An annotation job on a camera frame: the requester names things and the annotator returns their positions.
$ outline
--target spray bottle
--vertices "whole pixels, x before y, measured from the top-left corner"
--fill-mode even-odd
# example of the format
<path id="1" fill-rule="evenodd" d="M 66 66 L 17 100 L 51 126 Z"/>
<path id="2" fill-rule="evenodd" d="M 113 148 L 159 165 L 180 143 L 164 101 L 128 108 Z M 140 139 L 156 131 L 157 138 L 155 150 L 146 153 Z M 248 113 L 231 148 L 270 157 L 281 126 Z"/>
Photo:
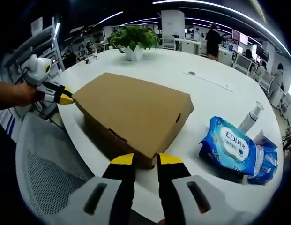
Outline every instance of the spray bottle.
<path id="1" fill-rule="evenodd" d="M 254 125 L 258 120 L 260 111 L 263 110 L 263 105 L 257 101 L 256 107 L 248 113 L 238 129 L 244 134 Z"/>

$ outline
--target cable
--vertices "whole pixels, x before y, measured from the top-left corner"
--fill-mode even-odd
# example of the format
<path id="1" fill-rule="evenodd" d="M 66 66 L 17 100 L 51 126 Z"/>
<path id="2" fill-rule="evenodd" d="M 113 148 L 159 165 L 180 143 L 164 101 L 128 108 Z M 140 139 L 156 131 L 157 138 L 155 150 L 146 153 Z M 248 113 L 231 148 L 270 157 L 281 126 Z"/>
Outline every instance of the cable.
<path id="1" fill-rule="evenodd" d="M 47 116 L 45 115 L 43 112 L 41 112 L 40 110 L 38 110 L 36 107 L 34 107 L 40 114 L 42 114 L 43 116 Z M 48 118 L 52 123 L 54 123 L 57 127 L 59 127 L 61 130 L 63 130 L 64 132 L 66 132 L 65 129 L 63 129 L 62 127 L 60 127 L 56 122 L 54 122 L 51 118 Z"/>

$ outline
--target ceiling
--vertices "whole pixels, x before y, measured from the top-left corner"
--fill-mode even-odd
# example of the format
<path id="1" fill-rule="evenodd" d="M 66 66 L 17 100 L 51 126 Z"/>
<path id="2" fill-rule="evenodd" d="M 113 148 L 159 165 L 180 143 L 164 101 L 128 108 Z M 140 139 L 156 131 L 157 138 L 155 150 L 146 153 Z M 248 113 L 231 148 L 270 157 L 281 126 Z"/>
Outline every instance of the ceiling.
<path id="1" fill-rule="evenodd" d="M 266 39 L 265 36 L 267 36 L 276 45 L 278 50 L 281 50 L 285 56 L 288 56 L 275 38 L 259 28 L 254 22 L 234 12 L 220 7 L 191 2 L 152 4 L 154 1 L 157 0 L 22 0 L 13 3 L 13 8 L 9 2 L 5 2 L 3 7 L 7 7 L 6 9 L 8 10 L 4 8 L 3 10 L 7 12 L 5 18 L 7 22 L 0 23 L 0 31 L 3 34 L 1 36 L 0 49 L 6 51 L 7 49 L 17 48 L 31 36 L 30 23 L 41 16 L 44 18 L 44 26 L 50 24 L 52 16 L 55 16 L 56 21 L 61 22 L 59 42 L 63 44 L 65 39 L 78 37 L 83 30 L 89 28 L 90 30 L 87 33 L 101 30 L 103 26 L 107 25 L 121 25 L 131 21 L 159 17 L 161 10 L 179 9 L 184 12 L 185 17 L 220 23 L 253 38 Z M 287 27 L 287 16 L 282 16 L 282 14 L 291 15 L 291 7 L 288 7 L 288 4 L 291 5 L 291 1 L 289 3 L 286 0 L 281 0 L 281 4 L 278 5 L 269 3 L 267 0 L 259 0 L 262 8 L 260 11 L 257 10 L 254 3 L 256 0 L 206 1 L 241 11 L 254 20 L 259 21 L 273 32 L 291 52 L 291 29 Z M 97 24 L 101 20 L 121 11 L 123 11 L 122 14 L 106 20 L 95 27 L 88 28 L 88 26 Z M 198 23 L 198 21 L 185 20 L 186 25 L 192 25 L 195 22 Z M 84 26 L 84 28 L 80 31 L 69 33 L 71 29 L 79 26 Z"/>

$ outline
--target office desk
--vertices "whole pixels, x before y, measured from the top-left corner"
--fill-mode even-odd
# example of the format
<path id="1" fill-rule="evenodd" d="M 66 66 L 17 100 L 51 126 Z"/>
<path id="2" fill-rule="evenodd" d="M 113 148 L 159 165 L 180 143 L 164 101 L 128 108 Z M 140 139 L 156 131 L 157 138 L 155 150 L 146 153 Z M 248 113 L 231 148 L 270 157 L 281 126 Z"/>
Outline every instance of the office desk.
<path id="1" fill-rule="evenodd" d="M 174 40 L 182 43 L 182 52 L 199 55 L 201 42 L 181 38 L 175 38 Z"/>
<path id="2" fill-rule="evenodd" d="M 76 92 L 104 72 L 126 75 L 190 93 L 194 111 L 166 153 L 180 157 L 192 175 L 200 175 L 225 193 L 233 208 L 251 213 L 251 219 L 260 214 L 278 188 L 283 172 L 283 150 L 279 126 L 272 107 L 257 82 L 235 69 L 192 54 L 152 49 L 138 62 L 125 60 L 118 50 L 98 54 L 90 64 L 80 62 L 64 71 L 62 85 Z M 198 157 L 201 144 L 213 116 L 221 116 L 238 126 L 246 114 L 260 101 L 264 110 L 247 135 L 254 138 L 260 131 L 271 131 L 269 138 L 278 146 L 278 168 L 274 178 L 265 186 L 242 185 L 216 177 Z M 88 138 L 84 131 L 84 117 L 72 105 L 59 105 L 65 128 L 89 169 L 102 176 L 109 160 Z M 164 213 L 158 197 L 157 167 L 136 171 L 135 198 L 132 209 L 158 222 Z"/>

